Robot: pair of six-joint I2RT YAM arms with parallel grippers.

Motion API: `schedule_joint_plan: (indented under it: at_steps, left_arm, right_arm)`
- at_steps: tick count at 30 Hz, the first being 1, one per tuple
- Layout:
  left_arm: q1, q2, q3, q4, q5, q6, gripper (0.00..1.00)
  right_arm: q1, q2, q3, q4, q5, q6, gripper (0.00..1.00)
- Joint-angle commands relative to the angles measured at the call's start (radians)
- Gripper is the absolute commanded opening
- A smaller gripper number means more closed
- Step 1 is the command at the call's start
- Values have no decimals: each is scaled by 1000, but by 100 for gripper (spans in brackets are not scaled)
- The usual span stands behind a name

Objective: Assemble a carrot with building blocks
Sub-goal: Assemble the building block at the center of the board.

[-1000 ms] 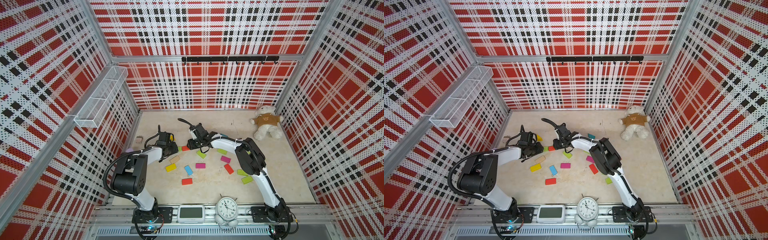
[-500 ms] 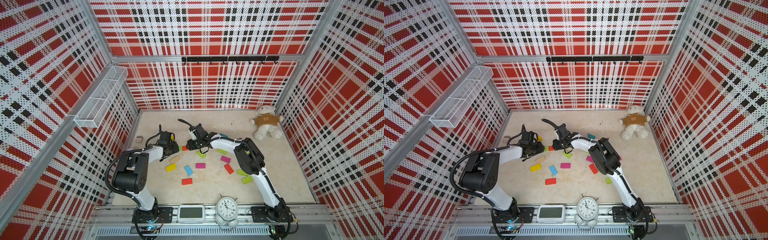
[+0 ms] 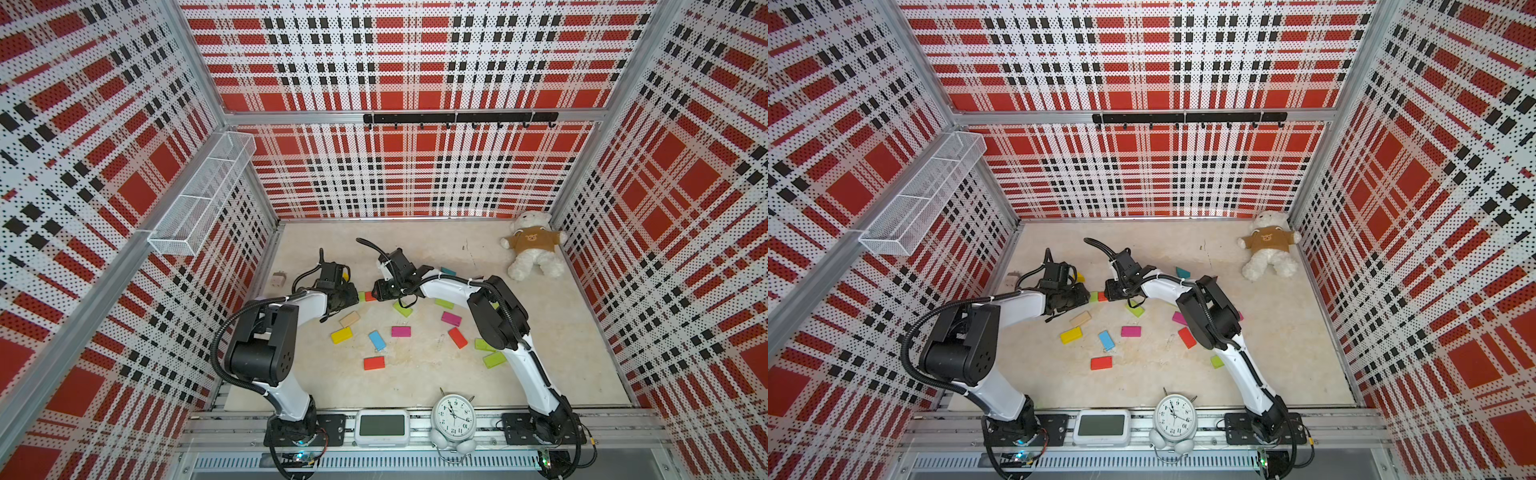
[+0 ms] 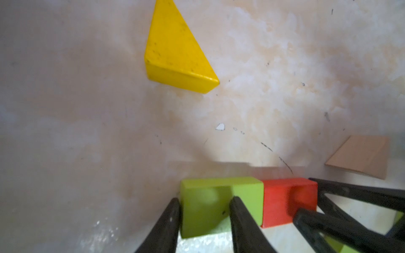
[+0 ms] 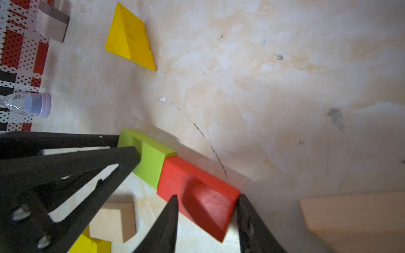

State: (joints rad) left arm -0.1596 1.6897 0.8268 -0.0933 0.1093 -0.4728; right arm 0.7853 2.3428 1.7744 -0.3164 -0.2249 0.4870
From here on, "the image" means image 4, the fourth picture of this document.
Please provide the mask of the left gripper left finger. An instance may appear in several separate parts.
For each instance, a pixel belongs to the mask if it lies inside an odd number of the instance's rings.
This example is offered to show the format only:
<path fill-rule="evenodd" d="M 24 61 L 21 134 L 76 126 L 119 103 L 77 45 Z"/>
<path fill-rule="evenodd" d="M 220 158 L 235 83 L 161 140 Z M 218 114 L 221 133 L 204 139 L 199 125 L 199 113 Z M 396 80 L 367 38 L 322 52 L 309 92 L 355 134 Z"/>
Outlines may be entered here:
<path fill-rule="evenodd" d="M 136 253 L 175 253 L 180 227 L 180 201 L 173 198 Z"/>

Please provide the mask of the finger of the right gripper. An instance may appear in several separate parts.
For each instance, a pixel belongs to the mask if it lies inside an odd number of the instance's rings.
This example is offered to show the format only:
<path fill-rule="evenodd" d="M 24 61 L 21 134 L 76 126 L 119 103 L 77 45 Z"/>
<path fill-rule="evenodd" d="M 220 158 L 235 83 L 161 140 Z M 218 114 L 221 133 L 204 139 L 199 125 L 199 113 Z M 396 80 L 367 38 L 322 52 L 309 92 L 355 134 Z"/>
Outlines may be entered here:
<path fill-rule="evenodd" d="M 317 253 L 334 253 L 335 250 L 321 236 L 339 240 L 360 253 L 403 253 L 405 242 L 387 238 L 360 225 L 316 211 L 299 209 L 293 219 L 295 227 Z"/>
<path fill-rule="evenodd" d="M 309 178 L 318 184 L 318 190 L 323 194 L 346 197 L 377 206 L 405 211 L 405 191 L 400 189 L 359 186 L 354 184 Z"/>

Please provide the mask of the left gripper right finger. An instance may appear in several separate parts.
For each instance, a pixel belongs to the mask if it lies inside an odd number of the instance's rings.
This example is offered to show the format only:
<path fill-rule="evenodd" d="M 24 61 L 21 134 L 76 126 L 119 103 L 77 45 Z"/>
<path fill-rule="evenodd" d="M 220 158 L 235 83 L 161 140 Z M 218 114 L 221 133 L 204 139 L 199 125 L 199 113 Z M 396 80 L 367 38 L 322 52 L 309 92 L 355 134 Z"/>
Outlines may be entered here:
<path fill-rule="evenodd" d="M 276 253 L 240 197 L 230 201 L 229 215 L 235 253 Z"/>

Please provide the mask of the red block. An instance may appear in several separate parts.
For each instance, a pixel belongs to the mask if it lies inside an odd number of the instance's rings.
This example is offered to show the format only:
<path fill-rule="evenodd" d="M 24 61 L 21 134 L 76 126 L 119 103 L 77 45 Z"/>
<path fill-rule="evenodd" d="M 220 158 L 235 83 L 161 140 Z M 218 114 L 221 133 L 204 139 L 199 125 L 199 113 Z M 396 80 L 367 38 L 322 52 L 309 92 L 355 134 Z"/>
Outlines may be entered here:
<path fill-rule="evenodd" d="M 305 178 L 264 180 L 262 228 L 293 222 L 300 208 L 317 208 L 318 184 Z"/>

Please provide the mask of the natural wood triangle block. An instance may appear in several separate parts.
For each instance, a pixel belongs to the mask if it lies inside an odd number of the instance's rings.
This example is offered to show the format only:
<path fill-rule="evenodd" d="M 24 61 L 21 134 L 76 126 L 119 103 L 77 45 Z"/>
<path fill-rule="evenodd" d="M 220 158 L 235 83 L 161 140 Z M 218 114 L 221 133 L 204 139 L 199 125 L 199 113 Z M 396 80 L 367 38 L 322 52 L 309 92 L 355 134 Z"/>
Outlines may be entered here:
<path fill-rule="evenodd" d="M 325 165 L 384 180 L 389 155 L 389 137 L 351 135 Z"/>

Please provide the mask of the yellow triangle block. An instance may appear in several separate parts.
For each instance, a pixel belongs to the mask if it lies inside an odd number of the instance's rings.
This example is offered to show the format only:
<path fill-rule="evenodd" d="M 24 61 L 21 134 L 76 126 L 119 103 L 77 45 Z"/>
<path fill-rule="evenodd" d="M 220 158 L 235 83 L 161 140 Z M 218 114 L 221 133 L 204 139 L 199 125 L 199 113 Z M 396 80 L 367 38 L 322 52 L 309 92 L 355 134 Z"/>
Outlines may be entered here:
<path fill-rule="evenodd" d="M 151 81 L 207 94 L 220 81 L 174 1 L 157 1 L 144 54 Z"/>

